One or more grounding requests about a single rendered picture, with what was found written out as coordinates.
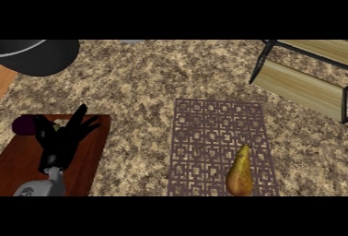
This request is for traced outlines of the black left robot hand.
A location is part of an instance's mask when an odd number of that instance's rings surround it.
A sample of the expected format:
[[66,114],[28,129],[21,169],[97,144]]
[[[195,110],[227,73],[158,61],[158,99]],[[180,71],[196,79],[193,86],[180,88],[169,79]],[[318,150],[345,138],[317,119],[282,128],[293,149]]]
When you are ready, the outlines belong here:
[[52,167],[65,171],[69,167],[78,150],[78,143],[84,137],[100,127],[94,124],[94,115],[85,122],[82,117],[87,113],[87,105],[81,104],[66,126],[54,130],[53,124],[41,114],[34,116],[35,139],[43,147],[43,155],[38,172],[47,174]]

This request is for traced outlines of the patterned purple brown placemat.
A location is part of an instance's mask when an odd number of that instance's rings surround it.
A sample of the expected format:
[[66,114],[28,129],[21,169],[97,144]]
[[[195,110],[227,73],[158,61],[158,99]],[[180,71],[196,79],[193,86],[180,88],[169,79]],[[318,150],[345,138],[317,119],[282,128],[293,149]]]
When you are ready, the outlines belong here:
[[243,145],[251,146],[252,195],[277,196],[261,104],[177,99],[167,194],[227,196],[226,174]]

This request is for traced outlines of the golden brown croissant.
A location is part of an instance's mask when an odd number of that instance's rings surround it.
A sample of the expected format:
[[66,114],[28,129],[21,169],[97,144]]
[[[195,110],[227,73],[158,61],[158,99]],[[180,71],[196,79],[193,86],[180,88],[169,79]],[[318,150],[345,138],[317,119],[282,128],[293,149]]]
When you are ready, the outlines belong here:
[[226,176],[226,187],[233,196],[248,196],[252,193],[249,145],[243,145],[236,153],[234,163]]

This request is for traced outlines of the reddish brown wooden cutting board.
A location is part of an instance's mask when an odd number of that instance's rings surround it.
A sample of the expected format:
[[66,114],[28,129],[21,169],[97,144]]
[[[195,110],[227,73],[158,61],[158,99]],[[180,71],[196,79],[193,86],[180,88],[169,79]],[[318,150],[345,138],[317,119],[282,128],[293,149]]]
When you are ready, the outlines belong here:
[[[65,195],[87,196],[110,130],[110,115],[100,114],[100,127],[78,144],[78,151],[68,170],[63,172]],[[15,194],[19,186],[47,176],[38,172],[43,148],[35,136],[15,136],[0,153],[0,195]]]

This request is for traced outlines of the dark purple round vegetable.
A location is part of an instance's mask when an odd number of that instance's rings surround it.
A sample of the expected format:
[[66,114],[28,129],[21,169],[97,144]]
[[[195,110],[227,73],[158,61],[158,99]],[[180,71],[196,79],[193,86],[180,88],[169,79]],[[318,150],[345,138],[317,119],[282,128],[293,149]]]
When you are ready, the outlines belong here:
[[25,114],[15,119],[12,122],[12,131],[19,136],[35,135],[34,116],[31,114]]

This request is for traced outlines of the black round pot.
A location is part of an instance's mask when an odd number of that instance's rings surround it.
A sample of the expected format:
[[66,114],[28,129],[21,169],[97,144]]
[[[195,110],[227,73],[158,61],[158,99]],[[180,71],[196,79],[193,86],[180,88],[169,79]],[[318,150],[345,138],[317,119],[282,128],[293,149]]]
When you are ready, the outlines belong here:
[[78,40],[0,40],[0,65],[32,77],[57,74],[78,57]]

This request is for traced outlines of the wooden tiered shelf black frame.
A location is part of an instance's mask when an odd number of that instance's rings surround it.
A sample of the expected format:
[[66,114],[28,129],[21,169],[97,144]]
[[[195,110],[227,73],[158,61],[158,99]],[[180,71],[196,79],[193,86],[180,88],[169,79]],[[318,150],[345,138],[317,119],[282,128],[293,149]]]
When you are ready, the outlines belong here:
[[267,59],[274,46],[318,59],[348,70],[348,40],[262,40],[265,47],[256,58],[249,84],[271,91],[321,113],[342,124],[348,123],[348,85],[341,87],[286,65]]

